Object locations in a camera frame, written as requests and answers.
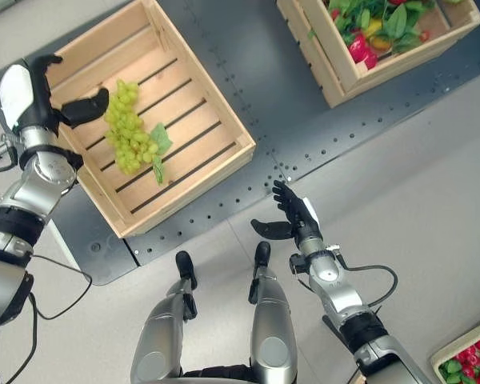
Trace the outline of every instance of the gray floor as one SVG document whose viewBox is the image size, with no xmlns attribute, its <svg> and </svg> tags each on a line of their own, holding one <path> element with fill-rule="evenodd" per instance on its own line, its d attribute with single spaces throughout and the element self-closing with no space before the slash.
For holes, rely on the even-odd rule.
<svg viewBox="0 0 480 384">
<path fill-rule="evenodd" d="M 17 172 L 0 175 L 0 191 Z M 433 377 L 429 357 L 480 322 L 480 78 L 440 103 L 294 184 L 308 196 L 329 242 L 351 265 L 382 262 L 400 275 L 380 316 Z M 268 198 L 180 248 L 194 257 L 199 316 L 185 327 L 185 370 L 248 362 L 254 308 L 247 303 L 259 237 L 249 220 L 280 219 Z M 18 383 L 128 382 L 142 324 L 177 272 L 174 250 L 104 287 L 65 317 L 41 322 L 32 363 Z M 50 232 L 40 254 L 64 259 Z M 315 296 L 290 275 L 290 241 L 273 242 L 271 265 L 286 290 L 299 348 L 300 383 L 343 383 L 349 354 L 321 324 Z M 83 281 L 42 261 L 29 264 L 45 312 L 63 308 Z M 366 300 L 387 288 L 383 273 L 351 276 Z M 8 378 L 30 348 L 30 308 L 0 329 Z"/>
</svg>

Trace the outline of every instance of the black metal platform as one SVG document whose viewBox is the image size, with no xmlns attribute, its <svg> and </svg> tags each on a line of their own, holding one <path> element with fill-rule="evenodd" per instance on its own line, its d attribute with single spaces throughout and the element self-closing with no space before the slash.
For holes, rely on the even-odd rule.
<svg viewBox="0 0 480 384">
<path fill-rule="evenodd" d="M 114 236 L 79 187 L 71 191 L 57 208 L 54 222 L 76 262 L 100 285 L 267 196 L 274 179 L 309 174 L 480 75 L 479 27 L 440 58 L 331 110 L 274 2 L 160 3 L 258 148 L 253 161 L 240 171 L 147 234 L 125 241 Z M 105 16 L 44 52 L 55 51 Z M 101 251 L 97 255 L 97 248 L 108 255 Z"/>
</svg>

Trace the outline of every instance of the yellow pepper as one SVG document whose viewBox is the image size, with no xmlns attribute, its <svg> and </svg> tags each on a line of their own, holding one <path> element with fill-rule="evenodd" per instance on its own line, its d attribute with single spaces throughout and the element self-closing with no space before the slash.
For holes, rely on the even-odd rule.
<svg viewBox="0 0 480 384">
<path fill-rule="evenodd" d="M 362 30 L 365 38 L 370 38 L 375 32 L 382 29 L 382 20 L 380 18 L 372 18 L 367 28 Z"/>
<path fill-rule="evenodd" d="M 373 36 L 370 39 L 370 45 L 376 50 L 386 52 L 391 48 L 391 41 L 380 36 Z"/>
</svg>

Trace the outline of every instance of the grape bunch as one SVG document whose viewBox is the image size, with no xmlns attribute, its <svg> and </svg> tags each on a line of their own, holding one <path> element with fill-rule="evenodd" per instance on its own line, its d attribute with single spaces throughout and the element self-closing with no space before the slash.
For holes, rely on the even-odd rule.
<svg viewBox="0 0 480 384">
<path fill-rule="evenodd" d="M 117 80 L 118 90 L 110 96 L 105 121 L 110 128 L 107 141 L 115 148 L 115 163 L 124 174 L 135 174 L 143 163 L 155 162 L 158 145 L 142 126 L 144 121 L 134 112 L 138 98 L 138 84 Z"/>
</svg>

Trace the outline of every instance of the robotic arm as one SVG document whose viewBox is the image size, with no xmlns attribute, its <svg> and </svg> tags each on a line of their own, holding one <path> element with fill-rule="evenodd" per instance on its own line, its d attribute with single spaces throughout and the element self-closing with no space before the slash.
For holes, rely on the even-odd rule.
<svg viewBox="0 0 480 384">
<path fill-rule="evenodd" d="M 50 214 L 76 182 L 82 156 L 57 145 L 58 124 L 76 126 L 100 117 L 108 105 L 108 91 L 77 100 L 56 110 L 50 104 L 45 72 L 60 63 L 54 55 L 28 63 L 18 61 L 0 71 L 0 112 L 8 134 L 11 159 L 18 159 L 21 180 L 0 199 L 0 325 L 21 312 L 34 283 L 26 272 L 33 247 Z"/>
<path fill-rule="evenodd" d="M 320 297 L 332 331 L 354 356 L 369 384 L 431 384 L 396 338 L 390 336 L 375 312 L 364 303 L 345 278 L 339 246 L 327 246 L 316 214 L 307 199 L 298 198 L 275 181 L 274 200 L 288 222 L 251 222 L 264 238 L 294 238 L 301 254 L 290 258 L 297 273 L 309 275 Z"/>
</svg>

